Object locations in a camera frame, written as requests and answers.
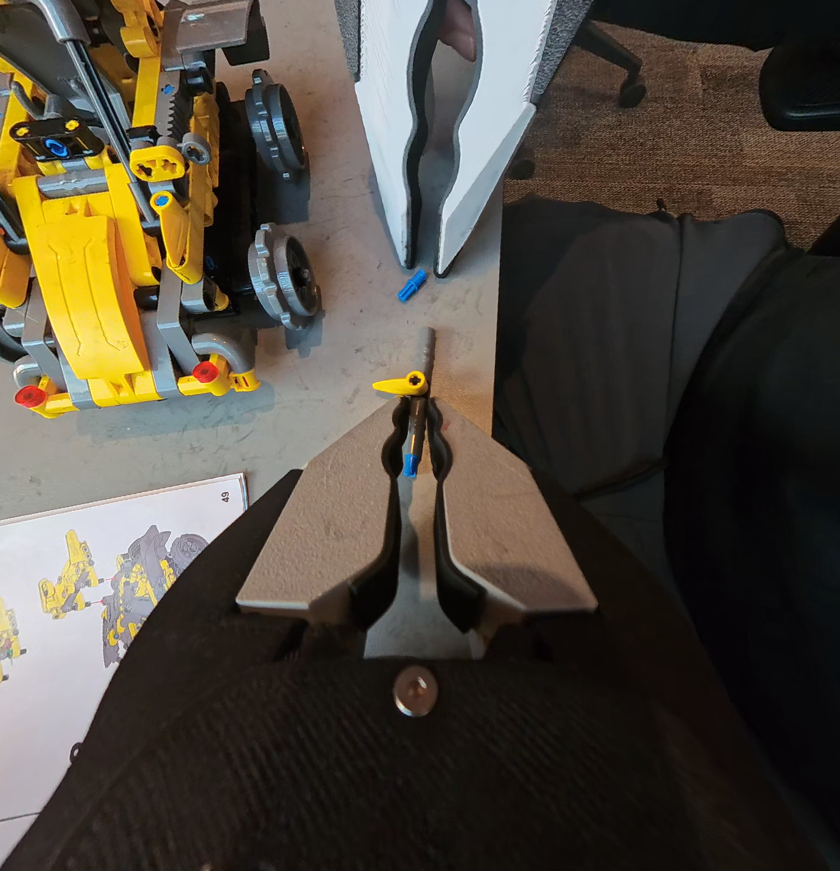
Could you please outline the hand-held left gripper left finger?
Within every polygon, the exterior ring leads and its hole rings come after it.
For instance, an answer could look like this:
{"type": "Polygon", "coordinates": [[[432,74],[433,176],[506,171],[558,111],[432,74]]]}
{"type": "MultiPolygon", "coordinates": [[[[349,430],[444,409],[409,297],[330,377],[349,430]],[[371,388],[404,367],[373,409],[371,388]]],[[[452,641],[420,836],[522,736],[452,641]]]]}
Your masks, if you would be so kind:
{"type": "Polygon", "coordinates": [[[317,455],[237,596],[245,612],[371,627],[397,588],[403,402],[391,400],[317,455]]]}

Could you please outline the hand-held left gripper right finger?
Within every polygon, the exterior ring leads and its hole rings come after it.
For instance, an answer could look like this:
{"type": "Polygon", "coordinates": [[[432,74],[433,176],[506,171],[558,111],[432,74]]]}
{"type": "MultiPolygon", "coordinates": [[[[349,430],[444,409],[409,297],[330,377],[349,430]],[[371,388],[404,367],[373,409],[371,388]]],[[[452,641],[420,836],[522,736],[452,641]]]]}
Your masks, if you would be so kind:
{"type": "Polygon", "coordinates": [[[427,425],[436,591],[450,622],[488,645],[502,626],[595,612],[530,468],[445,401],[430,401],[427,425]]]}

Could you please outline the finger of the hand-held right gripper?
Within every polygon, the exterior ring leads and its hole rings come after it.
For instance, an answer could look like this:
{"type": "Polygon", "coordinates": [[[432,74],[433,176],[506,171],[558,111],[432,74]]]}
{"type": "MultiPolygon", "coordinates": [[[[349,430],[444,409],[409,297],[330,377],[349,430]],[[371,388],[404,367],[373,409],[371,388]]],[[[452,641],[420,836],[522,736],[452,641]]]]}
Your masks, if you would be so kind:
{"type": "Polygon", "coordinates": [[[447,2],[443,42],[475,61],[454,134],[456,170],[440,211],[436,275],[447,275],[535,114],[532,87],[555,3],[447,2]]]}
{"type": "Polygon", "coordinates": [[[406,268],[415,262],[425,96],[438,28],[439,2],[360,2],[357,99],[389,235],[406,268]]]}

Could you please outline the grey axle pin blue tip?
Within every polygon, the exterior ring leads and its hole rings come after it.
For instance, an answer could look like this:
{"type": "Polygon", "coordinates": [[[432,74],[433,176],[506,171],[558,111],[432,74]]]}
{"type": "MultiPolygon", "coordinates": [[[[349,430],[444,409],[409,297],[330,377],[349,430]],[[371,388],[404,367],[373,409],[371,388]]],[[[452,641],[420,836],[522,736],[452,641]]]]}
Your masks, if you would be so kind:
{"type": "Polygon", "coordinates": [[[427,398],[410,398],[408,413],[408,432],[403,455],[403,475],[414,480],[422,461],[427,425],[427,398]]]}

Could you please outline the small yellow tooth piece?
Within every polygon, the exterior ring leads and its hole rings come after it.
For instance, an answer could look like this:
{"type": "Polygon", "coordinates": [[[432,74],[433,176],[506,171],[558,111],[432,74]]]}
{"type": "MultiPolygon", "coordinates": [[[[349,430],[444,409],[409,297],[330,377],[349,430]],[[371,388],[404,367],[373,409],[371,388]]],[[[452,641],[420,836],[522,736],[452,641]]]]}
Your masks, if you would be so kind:
{"type": "Polygon", "coordinates": [[[374,382],[372,388],[386,396],[425,396],[428,392],[428,379],[421,370],[415,369],[404,376],[374,382]]]}

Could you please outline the person's right hand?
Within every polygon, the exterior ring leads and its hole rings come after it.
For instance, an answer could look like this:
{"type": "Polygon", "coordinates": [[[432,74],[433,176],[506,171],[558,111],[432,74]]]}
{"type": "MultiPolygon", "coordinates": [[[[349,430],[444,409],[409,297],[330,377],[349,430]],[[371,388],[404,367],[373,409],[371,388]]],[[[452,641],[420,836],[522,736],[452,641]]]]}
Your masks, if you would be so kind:
{"type": "Polygon", "coordinates": [[[460,0],[446,2],[438,39],[467,61],[476,60],[476,30],[473,11],[468,2],[460,0]]]}

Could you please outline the person's dark clothing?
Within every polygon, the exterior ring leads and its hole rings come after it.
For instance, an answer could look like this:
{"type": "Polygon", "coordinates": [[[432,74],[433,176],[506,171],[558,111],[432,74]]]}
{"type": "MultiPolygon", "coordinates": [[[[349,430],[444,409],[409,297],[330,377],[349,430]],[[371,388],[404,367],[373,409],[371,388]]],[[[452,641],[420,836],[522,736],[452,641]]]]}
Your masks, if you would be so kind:
{"type": "Polygon", "coordinates": [[[767,211],[512,204],[493,432],[685,605],[840,856],[840,257],[767,211]]]}

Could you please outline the black chair base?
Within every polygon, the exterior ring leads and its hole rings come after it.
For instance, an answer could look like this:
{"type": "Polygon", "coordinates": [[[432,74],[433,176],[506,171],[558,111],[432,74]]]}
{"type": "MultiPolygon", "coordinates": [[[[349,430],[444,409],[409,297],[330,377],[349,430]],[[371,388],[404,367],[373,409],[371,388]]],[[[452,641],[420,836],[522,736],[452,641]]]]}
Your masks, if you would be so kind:
{"type": "Polygon", "coordinates": [[[771,49],[760,76],[766,121],[840,131],[840,2],[596,2],[595,20],[681,41],[771,49]]]}

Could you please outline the instruction booklet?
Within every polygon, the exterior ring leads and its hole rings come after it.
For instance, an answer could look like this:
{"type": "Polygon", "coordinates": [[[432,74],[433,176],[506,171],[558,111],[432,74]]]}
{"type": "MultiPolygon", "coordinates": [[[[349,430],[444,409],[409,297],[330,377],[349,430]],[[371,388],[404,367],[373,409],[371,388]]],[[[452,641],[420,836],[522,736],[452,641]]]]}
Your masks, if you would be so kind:
{"type": "Polygon", "coordinates": [[[0,823],[44,806],[147,616],[246,507],[238,473],[0,524],[0,823]]]}

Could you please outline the yellow toy brick vehicle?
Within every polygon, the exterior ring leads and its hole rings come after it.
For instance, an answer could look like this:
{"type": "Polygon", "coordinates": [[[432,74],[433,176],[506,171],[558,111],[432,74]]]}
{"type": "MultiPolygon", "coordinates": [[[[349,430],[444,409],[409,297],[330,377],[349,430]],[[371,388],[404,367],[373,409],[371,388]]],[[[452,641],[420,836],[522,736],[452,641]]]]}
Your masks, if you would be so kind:
{"type": "Polygon", "coordinates": [[[256,390],[321,310],[309,161],[259,2],[0,1],[0,359],[47,419],[256,390]]]}

